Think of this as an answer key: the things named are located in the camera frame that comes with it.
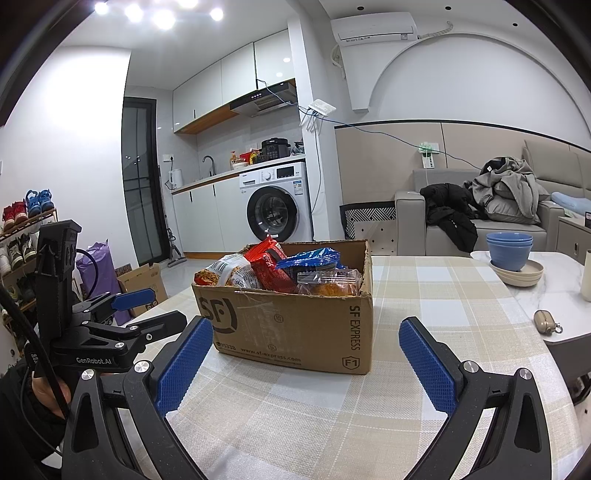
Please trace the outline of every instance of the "ceiling light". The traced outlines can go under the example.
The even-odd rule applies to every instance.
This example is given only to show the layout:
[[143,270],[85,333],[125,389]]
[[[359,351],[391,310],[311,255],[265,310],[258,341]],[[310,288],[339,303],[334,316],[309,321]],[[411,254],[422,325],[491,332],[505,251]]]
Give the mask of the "ceiling light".
[[216,22],[219,22],[223,18],[223,10],[221,8],[214,8],[209,14]]
[[95,3],[95,12],[99,15],[106,15],[109,12],[109,5],[104,2]]
[[125,15],[133,23],[140,22],[144,17],[144,11],[139,7],[138,4],[131,4],[125,9]]
[[177,0],[177,2],[183,8],[195,8],[199,0]]
[[170,30],[176,19],[170,10],[158,10],[152,17],[152,21],[162,30]]

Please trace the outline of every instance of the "checkered tablecloth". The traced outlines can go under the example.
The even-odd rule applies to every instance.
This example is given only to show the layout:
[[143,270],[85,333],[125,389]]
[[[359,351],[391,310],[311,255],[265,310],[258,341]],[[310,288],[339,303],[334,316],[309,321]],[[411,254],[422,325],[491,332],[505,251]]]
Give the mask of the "checkered tablecloth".
[[[374,257],[374,355],[368,375],[276,367],[214,347],[168,419],[210,480],[403,479],[441,428],[398,346],[398,327],[417,316],[460,360],[512,375],[529,368],[544,404],[553,478],[583,453],[567,388],[522,308],[485,264],[456,257]],[[197,314],[188,289],[140,317]],[[138,357],[152,359],[163,342]],[[454,478],[474,462],[485,411]],[[138,460],[156,478],[141,445]]]

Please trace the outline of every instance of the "beige plate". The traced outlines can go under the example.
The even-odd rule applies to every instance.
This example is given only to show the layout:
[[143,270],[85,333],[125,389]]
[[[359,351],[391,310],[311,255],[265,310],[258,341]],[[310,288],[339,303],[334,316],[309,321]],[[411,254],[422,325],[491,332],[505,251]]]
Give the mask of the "beige plate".
[[540,281],[539,278],[535,278],[533,280],[516,280],[515,278],[509,278],[502,274],[497,273],[497,275],[499,275],[499,278],[503,283],[506,283],[507,285],[513,285],[514,287],[533,287]]
[[538,262],[534,262],[533,260],[528,260],[519,272],[503,270],[502,268],[494,266],[492,262],[489,262],[489,265],[495,272],[499,274],[510,275],[521,280],[530,280],[535,277],[541,277],[542,273],[544,273],[544,266]]

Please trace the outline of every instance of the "hand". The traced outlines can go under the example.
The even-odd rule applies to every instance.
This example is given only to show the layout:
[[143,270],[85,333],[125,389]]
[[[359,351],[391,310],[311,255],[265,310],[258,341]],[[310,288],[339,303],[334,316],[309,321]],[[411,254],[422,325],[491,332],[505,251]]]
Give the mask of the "hand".
[[[57,400],[53,395],[51,387],[49,386],[49,382],[45,377],[35,378],[33,374],[31,374],[33,381],[33,393],[35,394],[37,400],[42,405],[45,405],[51,412],[56,415],[57,417],[64,418],[64,414],[60,410],[60,406],[57,404]],[[60,384],[61,392],[66,399],[66,403],[70,403],[72,401],[72,394],[70,393],[70,388],[66,385],[61,378],[57,377],[57,381]]]

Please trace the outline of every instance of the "blue sneaker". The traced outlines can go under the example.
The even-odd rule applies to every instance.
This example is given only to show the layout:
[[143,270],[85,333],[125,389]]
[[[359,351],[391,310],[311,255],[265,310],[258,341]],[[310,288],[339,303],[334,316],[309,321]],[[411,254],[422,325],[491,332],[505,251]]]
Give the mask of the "blue sneaker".
[[32,218],[41,213],[41,205],[39,205],[39,194],[34,190],[29,190],[25,195],[25,202],[27,203],[28,217]]
[[49,190],[42,190],[39,192],[39,204],[41,205],[41,211],[46,212],[52,210],[54,207],[51,201],[51,192]]

